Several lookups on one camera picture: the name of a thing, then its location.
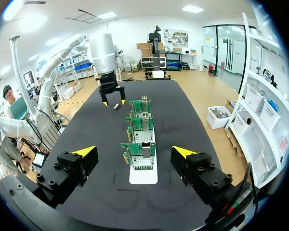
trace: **ceiling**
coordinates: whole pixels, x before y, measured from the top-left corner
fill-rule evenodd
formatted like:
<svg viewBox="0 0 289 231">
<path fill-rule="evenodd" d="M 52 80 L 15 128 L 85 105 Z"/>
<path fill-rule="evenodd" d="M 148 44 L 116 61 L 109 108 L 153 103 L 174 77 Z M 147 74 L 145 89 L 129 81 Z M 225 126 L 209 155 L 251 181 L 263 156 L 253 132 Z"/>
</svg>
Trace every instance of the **ceiling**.
<svg viewBox="0 0 289 231">
<path fill-rule="evenodd" d="M 44 0 L 45 4 L 25 4 L 21 11 L 11 22 L 0 20 L 0 70 L 12 64 L 9 37 L 21 34 L 20 26 L 24 19 L 30 15 L 39 14 L 47 17 L 47 22 L 35 32 L 23 33 L 18 40 L 18 60 L 21 67 L 30 64 L 27 60 L 32 55 L 42 55 L 51 47 L 45 43 L 54 37 L 65 39 L 82 29 L 101 23 L 102 20 L 91 24 L 70 20 L 89 12 L 100 15 L 110 11 L 118 18 L 133 16 L 172 16 L 194 19 L 199 22 L 219 18 L 240 18 L 242 12 L 248 17 L 255 18 L 253 9 L 248 0 Z M 183 12 L 182 8 L 187 4 L 193 4 L 204 11 L 193 14 Z"/>
</svg>

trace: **monitor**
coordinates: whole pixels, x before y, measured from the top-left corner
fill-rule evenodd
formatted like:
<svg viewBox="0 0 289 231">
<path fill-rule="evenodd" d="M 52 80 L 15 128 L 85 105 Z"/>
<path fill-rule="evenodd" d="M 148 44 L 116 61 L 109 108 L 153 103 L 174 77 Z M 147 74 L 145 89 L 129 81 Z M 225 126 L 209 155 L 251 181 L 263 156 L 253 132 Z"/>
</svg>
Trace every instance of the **monitor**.
<svg viewBox="0 0 289 231">
<path fill-rule="evenodd" d="M 23 119 L 27 112 L 27 105 L 23 97 L 20 97 L 10 106 L 11 113 L 14 119 Z"/>
</svg>

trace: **sticker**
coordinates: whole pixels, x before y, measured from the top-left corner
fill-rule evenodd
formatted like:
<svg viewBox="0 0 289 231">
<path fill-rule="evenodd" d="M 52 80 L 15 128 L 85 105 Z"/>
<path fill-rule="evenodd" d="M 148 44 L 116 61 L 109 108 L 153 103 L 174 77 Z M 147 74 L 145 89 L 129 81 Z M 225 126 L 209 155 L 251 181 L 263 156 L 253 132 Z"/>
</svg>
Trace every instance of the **sticker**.
<svg viewBox="0 0 289 231">
<path fill-rule="evenodd" d="M 279 149 L 280 149 L 281 151 L 283 151 L 283 150 L 286 148 L 287 144 L 288 144 L 288 140 L 287 140 L 287 138 L 285 137 L 285 138 L 283 139 L 282 143 L 280 144 Z"/>
<path fill-rule="evenodd" d="M 105 65 L 101 65 L 101 66 L 99 66 L 99 68 L 100 68 L 100 71 L 105 71 L 106 70 L 106 66 Z"/>
</svg>

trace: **black table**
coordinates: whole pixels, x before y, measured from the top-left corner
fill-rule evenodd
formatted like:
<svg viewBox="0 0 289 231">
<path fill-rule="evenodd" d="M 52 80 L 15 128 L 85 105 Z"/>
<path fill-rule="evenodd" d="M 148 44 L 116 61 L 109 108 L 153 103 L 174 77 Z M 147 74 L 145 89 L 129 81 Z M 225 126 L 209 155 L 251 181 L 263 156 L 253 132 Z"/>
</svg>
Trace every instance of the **black table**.
<svg viewBox="0 0 289 231">
<path fill-rule="evenodd" d="M 173 145 L 204 151 L 220 164 L 212 143 L 190 101 L 175 81 L 135 81 L 125 86 L 126 103 L 118 92 L 107 95 L 105 107 L 96 90 L 75 114 L 47 158 L 43 169 L 52 167 L 63 151 L 98 147 L 99 163 L 83 187 L 77 187 L 57 210 L 67 216 L 104 227 L 126 229 L 158 228 L 190 231 L 204 225 L 211 208 L 195 191 L 185 187 L 170 163 Z M 128 142 L 125 117 L 128 100 L 147 95 L 152 100 L 157 143 L 158 183 L 131 185 L 130 166 L 125 163 L 120 143 Z"/>
</svg>

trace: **yellow triangle marker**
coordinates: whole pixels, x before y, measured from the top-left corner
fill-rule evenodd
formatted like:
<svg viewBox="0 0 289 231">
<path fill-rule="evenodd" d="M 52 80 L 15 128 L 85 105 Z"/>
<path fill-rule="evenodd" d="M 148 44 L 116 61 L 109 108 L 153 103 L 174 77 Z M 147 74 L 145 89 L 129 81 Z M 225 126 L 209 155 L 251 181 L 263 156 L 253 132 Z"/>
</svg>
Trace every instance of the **yellow triangle marker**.
<svg viewBox="0 0 289 231">
<path fill-rule="evenodd" d="M 179 148 L 177 146 L 173 146 L 173 148 L 175 148 L 185 159 L 190 154 L 198 154 L 198 153 L 195 153 L 193 151 L 190 151 L 190 150 L 187 150 L 187 149 L 184 149 L 184 148 Z"/>
<path fill-rule="evenodd" d="M 72 153 L 77 153 L 78 155 L 82 155 L 85 156 L 86 154 L 88 154 L 93 148 L 95 148 L 96 146 L 91 146 L 89 148 L 84 148 L 84 149 L 80 149 L 78 151 L 74 151 Z"/>
</svg>

